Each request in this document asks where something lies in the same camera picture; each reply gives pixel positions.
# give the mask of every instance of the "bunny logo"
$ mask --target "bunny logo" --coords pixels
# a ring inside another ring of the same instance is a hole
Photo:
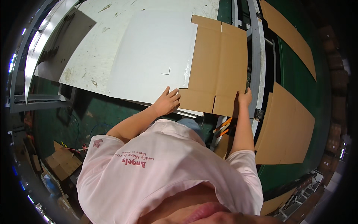
[[[93,147],[100,148],[100,142],[103,142],[102,139],[95,140],[93,143]]]

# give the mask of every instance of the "jeans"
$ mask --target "jeans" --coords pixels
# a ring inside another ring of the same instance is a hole
[[[205,142],[204,139],[204,134],[200,128],[200,126],[198,125],[198,123],[195,122],[195,120],[190,119],[190,118],[183,118],[180,119],[179,121],[177,121],[179,124],[184,124],[185,126],[187,126],[188,128],[192,129],[193,131],[195,131],[199,137],[203,140],[203,142]]]

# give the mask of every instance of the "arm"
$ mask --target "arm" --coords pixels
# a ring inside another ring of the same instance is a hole
[[[250,124],[250,118],[248,114],[248,106],[252,100],[251,90],[247,88],[247,93],[239,91],[239,115],[237,118],[236,132],[234,142],[230,154],[239,150],[252,150],[255,151],[253,144],[253,136]]]
[[[146,129],[157,117],[170,114],[178,107],[180,94],[176,94],[177,92],[178,89],[169,92],[168,86],[154,104],[123,120],[109,130],[106,135],[119,138],[124,143],[129,142],[129,140]]]

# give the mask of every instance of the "left hand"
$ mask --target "left hand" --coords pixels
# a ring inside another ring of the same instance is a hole
[[[176,108],[179,107],[180,94],[177,94],[178,89],[174,89],[169,92],[170,87],[168,86],[162,95],[151,105],[156,111],[157,117],[172,113]]]

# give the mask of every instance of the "blue cable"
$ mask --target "blue cable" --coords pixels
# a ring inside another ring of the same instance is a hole
[[[109,127],[111,127],[111,128],[113,128],[113,126],[112,125],[109,125],[109,124],[105,124],[105,123],[99,123],[99,124],[96,124],[93,128],[92,128],[92,130],[91,130],[91,132],[89,133],[89,135],[91,136],[91,138],[93,137],[93,135],[92,135],[92,131],[95,129],[95,127],[97,127],[98,125],[106,125],[106,126],[109,126]]]

